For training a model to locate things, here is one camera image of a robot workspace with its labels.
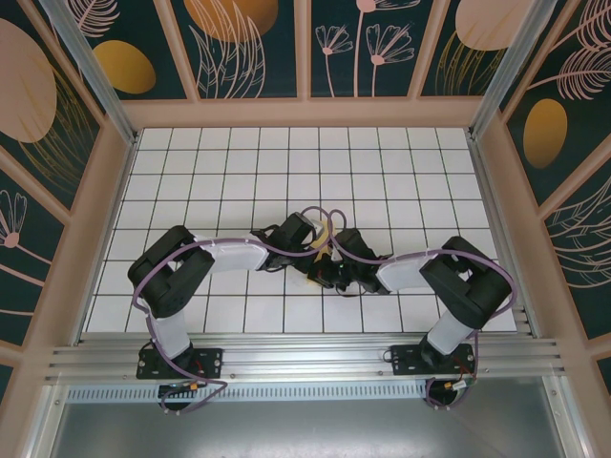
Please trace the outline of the aluminium mounting rail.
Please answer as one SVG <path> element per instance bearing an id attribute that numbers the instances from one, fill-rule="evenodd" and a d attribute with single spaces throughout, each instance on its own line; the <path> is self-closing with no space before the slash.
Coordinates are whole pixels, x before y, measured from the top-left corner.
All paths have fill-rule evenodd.
<path id="1" fill-rule="evenodd" d="M 223 351 L 227 382 L 317 382 L 391 377 L 385 351 L 416 344 L 418 334 L 195 334 L 196 347 Z M 86 333 L 75 346 L 53 349 L 43 374 L 52 384 L 132 383 L 142 333 Z M 484 378 L 556 376 L 564 373 L 552 339 L 486 333 L 479 339 L 478 375 Z"/>

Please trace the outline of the white gridded mat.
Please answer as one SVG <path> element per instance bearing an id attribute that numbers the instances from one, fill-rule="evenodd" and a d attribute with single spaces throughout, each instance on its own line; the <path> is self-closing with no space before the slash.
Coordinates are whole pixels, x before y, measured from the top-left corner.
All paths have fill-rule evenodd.
<path id="1" fill-rule="evenodd" d="M 458 128 L 165 128 L 139 142 L 83 328 L 142 332 L 127 271 L 174 225 L 236 238 L 290 214 L 334 212 L 379 255 L 437 248 L 459 235 L 496 254 L 474 164 Z M 207 277 L 186 307 L 200 333 L 428 330 L 444 305 L 427 288 L 345 296 L 293 269 Z"/>

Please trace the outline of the aluminium side rail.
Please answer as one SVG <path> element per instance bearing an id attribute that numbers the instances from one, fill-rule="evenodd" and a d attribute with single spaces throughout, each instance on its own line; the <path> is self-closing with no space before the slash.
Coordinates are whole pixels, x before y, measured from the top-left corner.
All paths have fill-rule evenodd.
<path id="1" fill-rule="evenodd" d="M 499 257 L 500 264 L 512 275 L 518 294 L 514 314 L 523 312 L 525 321 L 529 326 L 529 333 L 533 338 L 540 338 L 541 331 L 537 322 L 537 317 L 532 306 L 532 301 L 524 282 L 524 276 L 517 262 L 516 250 L 510 236 L 509 226 L 501 208 L 499 196 L 495 190 L 492 175 L 482 155 L 478 143 L 468 135 L 467 143 L 470 154 L 474 162 L 475 174 L 478 179 L 478 186 L 484 200 L 484 207 L 491 224 L 495 248 Z"/>

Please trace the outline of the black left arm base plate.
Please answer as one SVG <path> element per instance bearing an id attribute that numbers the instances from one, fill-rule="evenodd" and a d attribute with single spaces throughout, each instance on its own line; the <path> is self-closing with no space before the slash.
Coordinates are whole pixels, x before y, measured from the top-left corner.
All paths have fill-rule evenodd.
<path id="1" fill-rule="evenodd" d="M 188 348 L 173 363 L 198 377 L 219 379 L 221 376 L 222 350 L 220 348 Z M 186 379 L 162 358 L 156 348 L 144 348 L 138 352 L 136 377 L 139 380 Z"/>

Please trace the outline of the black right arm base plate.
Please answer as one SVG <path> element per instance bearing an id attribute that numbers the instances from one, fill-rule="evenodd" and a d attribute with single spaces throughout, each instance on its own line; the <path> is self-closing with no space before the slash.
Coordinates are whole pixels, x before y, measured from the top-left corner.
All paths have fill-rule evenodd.
<path id="1" fill-rule="evenodd" d="M 392 345 L 385 352 L 384 360 L 391 365 L 395 376 L 467 374 L 474 372 L 476 363 L 474 348 L 468 343 L 460 344 L 451 355 L 434 365 L 422 358 L 417 344 Z"/>

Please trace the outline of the aluminium frame post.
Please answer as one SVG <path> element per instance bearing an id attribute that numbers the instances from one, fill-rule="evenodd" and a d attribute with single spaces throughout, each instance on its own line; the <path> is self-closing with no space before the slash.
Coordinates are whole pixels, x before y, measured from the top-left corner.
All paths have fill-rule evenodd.
<path id="1" fill-rule="evenodd" d="M 470 141 L 476 141 L 490 125 L 502 99 L 517 78 L 520 69 L 549 22 L 557 1 L 534 0 L 528 9 L 469 126 L 468 138 Z"/>
<path id="2" fill-rule="evenodd" d="M 92 86 L 120 136 L 132 147 L 137 139 L 137 130 L 100 67 L 91 46 L 74 22 L 69 7 L 63 0 L 39 0 L 39 2 L 51 23 L 56 27 L 71 56 L 82 70 L 85 79 Z"/>

